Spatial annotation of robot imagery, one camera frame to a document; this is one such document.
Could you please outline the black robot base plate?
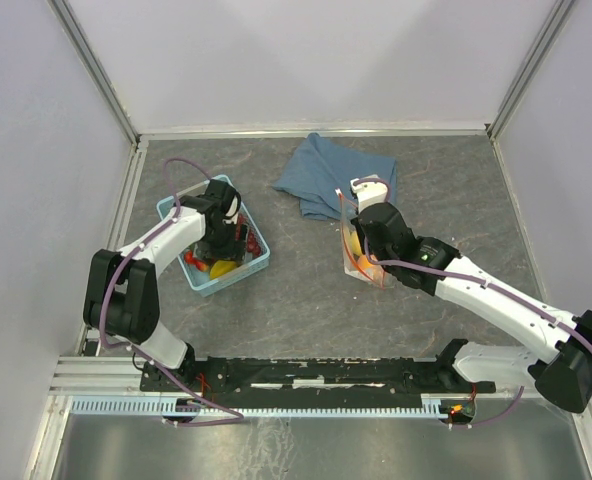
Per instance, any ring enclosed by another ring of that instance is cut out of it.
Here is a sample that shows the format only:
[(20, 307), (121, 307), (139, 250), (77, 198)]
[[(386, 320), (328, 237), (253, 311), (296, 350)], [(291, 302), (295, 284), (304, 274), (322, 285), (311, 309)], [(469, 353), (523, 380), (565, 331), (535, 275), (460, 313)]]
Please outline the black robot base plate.
[(490, 381), (465, 380), (444, 358), (252, 359), (209, 357), (177, 376), (232, 409), (416, 408), (421, 396), (491, 394)]

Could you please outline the aluminium frame post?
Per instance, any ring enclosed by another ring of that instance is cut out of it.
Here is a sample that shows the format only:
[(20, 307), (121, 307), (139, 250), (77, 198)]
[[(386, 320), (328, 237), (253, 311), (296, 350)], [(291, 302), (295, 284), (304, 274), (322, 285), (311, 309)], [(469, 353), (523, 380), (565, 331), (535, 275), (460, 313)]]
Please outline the aluminium frame post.
[(575, 6), (575, 0), (557, 0), (554, 2), (544, 24), (521, 62), (500, 104), (495, 119), (486, 127), (487, 136), (491, 142), (495, 142), (507, 126), (528, 86), (546, 59), (557, 37), (564, 29)]
[(101, 94), (122, 133), (131, 144), (137, 145), (140, 140), (140, 134), (132, 124), (125, 108), (122, 106), (115, 88), (102, 66), (102, 63), (93, 51), (87, 35), (77, 19), (70, 2), (65, 0), (48, 0), (47, 4), (58, 19), (65, 34), (74, 47), (78, 58), (90, 75), (92, 82)]

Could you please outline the red toy strawberry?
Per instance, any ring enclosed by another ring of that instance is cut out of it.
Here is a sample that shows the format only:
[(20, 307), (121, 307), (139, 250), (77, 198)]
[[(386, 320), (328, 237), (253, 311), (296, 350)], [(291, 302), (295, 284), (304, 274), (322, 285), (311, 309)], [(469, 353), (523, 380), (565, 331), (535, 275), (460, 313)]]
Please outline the red toy strawberry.
[(183, 260), (187, 265), (193, 266), (196, 270), (200, 272), (208, 272), (210, 269), (210, 266), (204, 261), (195, 257), (194, 253), (191, 250), (188, 250), (184, 253)]

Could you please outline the aluminium frame post left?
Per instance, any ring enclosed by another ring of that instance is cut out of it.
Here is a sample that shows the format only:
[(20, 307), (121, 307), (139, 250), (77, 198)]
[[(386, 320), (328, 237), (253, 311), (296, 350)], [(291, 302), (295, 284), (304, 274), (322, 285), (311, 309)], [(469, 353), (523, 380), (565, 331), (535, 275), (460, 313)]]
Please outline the aluminium frame post left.
[(101, 94), (122, 133), (131, 144), (137, 145), (140, 140), (140, 134), (132, 124), (125, 108), (122, 106), (115, 88), (102, 66), (102, 63), (93, 51), (87, 35), (77, 19), (70, 2), (65, 0), (48, 0), (47, 4), (58, 19), (65, 34), (74, 47), (78, 58), (90, 75), (92, 82)]

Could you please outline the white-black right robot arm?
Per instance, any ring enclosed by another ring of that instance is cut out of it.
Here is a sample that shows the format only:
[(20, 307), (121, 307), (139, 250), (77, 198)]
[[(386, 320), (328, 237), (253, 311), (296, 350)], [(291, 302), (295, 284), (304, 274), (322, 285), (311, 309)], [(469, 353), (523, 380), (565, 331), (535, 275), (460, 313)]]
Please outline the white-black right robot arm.
[(448, 391), (482, 381), (529, 386), (562, 410), (585, 411), (592, 399), (592, 310), (575, 315), (507, 285), (447, 243), (415, 235), (388, 202), (358, 207), (352, 223), (370, 264), (518, 341), (518, 347), (464, 344), (436, 364), (439, 386)]

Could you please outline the orange-red toy peach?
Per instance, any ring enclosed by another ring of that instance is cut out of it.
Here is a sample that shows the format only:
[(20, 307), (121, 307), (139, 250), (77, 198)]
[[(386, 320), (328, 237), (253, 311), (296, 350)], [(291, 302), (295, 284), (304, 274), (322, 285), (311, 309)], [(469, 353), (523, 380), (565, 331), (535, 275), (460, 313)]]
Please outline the orange-red toy peach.
[(379, 265), (375, 265), (369, 261), (366, 255), (358, 257), (357, 267), (367, 277), (376, 283), (381, 283), (383, 280), (383, 269)]

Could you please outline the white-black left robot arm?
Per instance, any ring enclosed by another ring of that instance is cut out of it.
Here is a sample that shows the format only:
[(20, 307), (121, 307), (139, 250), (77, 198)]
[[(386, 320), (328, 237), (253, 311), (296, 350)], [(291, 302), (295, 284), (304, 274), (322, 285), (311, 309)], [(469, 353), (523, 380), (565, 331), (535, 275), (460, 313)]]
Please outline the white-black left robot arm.
[(175, 196), (168, 214), (136, 241), (93, 255), (83, 320), (99, 331), (105, 348), (134, 348), (174, 389), (195, 383), (194, 348), (160, 320), (158, 279), (187, 251), (208, 269), (218, 261), (241, 265), (247, 236), (247, 227), (238, 220), (241, 207), (232, 185), (212, 179), (197, 196)]

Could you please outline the blue folded cloth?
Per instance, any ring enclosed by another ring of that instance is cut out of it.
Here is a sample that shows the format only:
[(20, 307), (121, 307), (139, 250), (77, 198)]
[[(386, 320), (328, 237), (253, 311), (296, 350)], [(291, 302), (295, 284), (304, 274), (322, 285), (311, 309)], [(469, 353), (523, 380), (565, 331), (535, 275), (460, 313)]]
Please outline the blue folded cloth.
[(338, 220), (341, 207), (336, 190), (350, 197), (350, 181), (372, 174), (388, 182), (395, 198), (394, 158), (347, 148), (311, 133), (296, 148), (272, 188), (296, 197), (301, 215), (307, 219)]

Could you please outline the clear zip bag orange zipper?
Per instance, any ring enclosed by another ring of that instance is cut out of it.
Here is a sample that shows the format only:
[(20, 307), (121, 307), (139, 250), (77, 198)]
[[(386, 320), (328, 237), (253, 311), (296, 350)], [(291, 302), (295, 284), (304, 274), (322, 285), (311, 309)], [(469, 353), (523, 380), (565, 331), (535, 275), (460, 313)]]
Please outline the clear zip bag orange zipper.
[(349, 199), (339, 188), (335, 193), (341, 209), (340, 242), (345, 274), (381, 289), (392, 287), (393, 277), (381, 266), (370, 263), (359, 245), (358, 230), (351, 223), (357, 215), (357, 201)]

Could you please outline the yellow toy pear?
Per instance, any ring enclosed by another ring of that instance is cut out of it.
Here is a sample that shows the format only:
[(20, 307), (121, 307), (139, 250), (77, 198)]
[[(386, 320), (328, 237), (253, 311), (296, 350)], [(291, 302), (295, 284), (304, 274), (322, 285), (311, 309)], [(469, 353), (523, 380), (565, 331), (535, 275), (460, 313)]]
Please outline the yellow toy pear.
[(350, 248), (351, 253), (354, 256), (360, 257), (363, 252), (362, 252), (362, 246), (360, 244), (360, 240), (358, 238), (358, 234), (356, 231), (352, 231), (349, 234), (348, 240), (347, 240), (348, 246)]

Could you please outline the aluminium frame post right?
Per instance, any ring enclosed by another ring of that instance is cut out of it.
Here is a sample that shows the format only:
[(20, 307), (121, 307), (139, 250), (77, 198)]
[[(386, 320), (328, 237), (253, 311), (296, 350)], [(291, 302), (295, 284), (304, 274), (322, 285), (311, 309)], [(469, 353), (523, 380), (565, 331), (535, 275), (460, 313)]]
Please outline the aluminium frame post right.
[(521, 62), (500, 104), (495, 119), (486, 127), (487, 136), (491, 142), (495, 142), (507, 126), (528, 86), (546, 59), (557, 37), (564, 29), (575, 6), (575, 0), (557, 0), (554, 2), (544, 24)]

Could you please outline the light blue plastic basket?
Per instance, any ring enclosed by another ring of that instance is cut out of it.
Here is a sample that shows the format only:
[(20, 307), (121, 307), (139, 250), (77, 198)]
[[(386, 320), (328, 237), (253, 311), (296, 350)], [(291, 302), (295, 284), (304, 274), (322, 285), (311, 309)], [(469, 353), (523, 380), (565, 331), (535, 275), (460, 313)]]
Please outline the light blue plastic basket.
[[(215, 175), (214, 179), (224, 181), (234, 187), (230, 178), (225, 174)], [(204, 180), (198, 184), (190, 186), (180, 191), (179, 196), (195, 196), (203, 193), (206, 190), (208, 183), (208, 180)], [(160, 219), (163, 220), (174, 207), (175, 204), (171, 195), (159, 200), (156, 204), (156, 210)], [(191, 248), (185, 248), (182, 253), (177, 256), (176, 263), (180, 266), (189, 287), (202, 297), (212, 295), (269, 266), (271, 254), (270, 248), (244, 202), (242, 202), (239, 211), (239, 218), (240, 217), (243, 218), (243, 223), (248, 227), (248, 234), (253, 234), (252, 237), (256, 240), (257, 248), (253, 252), (246, 252), (242, 265), (237, 269), (218, 278), (210, 279), (209, 272), (201, 272), (194, 265), (190, 265), (185, 261), (184, 255), (186, 252), (190, 251)]]

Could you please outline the yellow toy starfruit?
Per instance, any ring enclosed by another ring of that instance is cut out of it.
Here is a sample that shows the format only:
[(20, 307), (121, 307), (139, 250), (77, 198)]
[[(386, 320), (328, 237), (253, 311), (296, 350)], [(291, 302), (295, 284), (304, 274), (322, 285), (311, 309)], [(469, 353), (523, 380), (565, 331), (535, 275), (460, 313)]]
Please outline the yellow toy starfruit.
[(210, 268), (211, 280), (218, 279), (238, 268), (238, 263), (233, 260), (217, 260)]

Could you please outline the purple toy grapes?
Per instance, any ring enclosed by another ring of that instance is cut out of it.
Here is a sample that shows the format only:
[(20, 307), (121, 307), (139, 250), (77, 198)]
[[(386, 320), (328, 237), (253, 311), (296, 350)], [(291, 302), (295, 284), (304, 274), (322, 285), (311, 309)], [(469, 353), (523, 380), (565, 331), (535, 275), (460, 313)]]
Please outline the purple toy grapes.
[(238, 215), (236, 239), (245, 245), (245, 251), (253, 258), (260, 257), (263, 254), (263, 247), (251, 222), (243, 214)]

